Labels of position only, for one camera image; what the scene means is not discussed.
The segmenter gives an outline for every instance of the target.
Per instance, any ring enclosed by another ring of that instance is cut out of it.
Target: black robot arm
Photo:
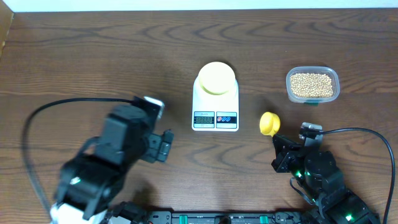
[[[152,133],[161,109],[136,97],[130,105],[116,106],[105,120],[102,135],[95,139],[94,153],[85,154],[83,149],[62,167],[57,205],[67,203],[89,220],[108,208],[139,159],[164,162],[174,135],[170,131],[161,136]]]
[[[302,144],[275,134],[272,138],[276,172],[290,172],[307,193],[291,186],[311,205],[317,208],[303,214],[303,223],[380,223],[379,215],[344,184],[343,173],[336,166],[329,151],[321,152],[322,127],[303,123],[300,130]]]

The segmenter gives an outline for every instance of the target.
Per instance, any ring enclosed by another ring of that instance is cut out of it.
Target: digital kitchen scale
[[[239,129],[239,87],[234,71],[227,64],[211,62],[199,71],[192,101],[193,130]]]

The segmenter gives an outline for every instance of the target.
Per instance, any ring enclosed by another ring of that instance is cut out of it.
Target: green led light
[[[353,219],[353,216],[352,215],[347,215],[346,219],[347,219],[347,221],[351,221]]]
[[[302,176],[300,171],[297,171],[296,176],[299,177],[299,178]]]
[[[79,184],[81,181],[80,177],[74,177],[70,180],[70,185],[75,185],[75,184]]]

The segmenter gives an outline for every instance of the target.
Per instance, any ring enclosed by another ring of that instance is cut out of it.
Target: yellow round lid
[[[199,83],[203,90],[212,95],[222,95],[235,84],[235,73],[222,62],[211,62],[199,71]]]
[[[260,132],[263,135],[274,136],[279,131],[280,119],[278,115],[265,112],[260,119]]]

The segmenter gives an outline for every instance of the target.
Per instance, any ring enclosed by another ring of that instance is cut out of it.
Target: wooden table
[[[114,203],[178,210],[308,208],[276,174],[261,114],[277,113],[279,133],[298,138],[304,121],[325,130],[357,126],[383,134],[398,155],[398,10],[263,10],[18,13],[0,63],[0,223],[46,223],[19,151],[22,124],[40,105],[73,97],[150,95],[166,104],[157,132],[175,140],[165,164],[138,162]],[[240,129],[191,129],[192,85],[212,61],[230,63],[240,88]],[[339,75],[337,100],[292,103],[285,77],[296,66]],[[30,132],[31,154],[48,197],[62,164],[100,133],[115,103],[70,103],[44,111]],[[325,136],[345,181],[384,213],[391,178],[375,136]],[[398,223],[398,196],[389,223]]]

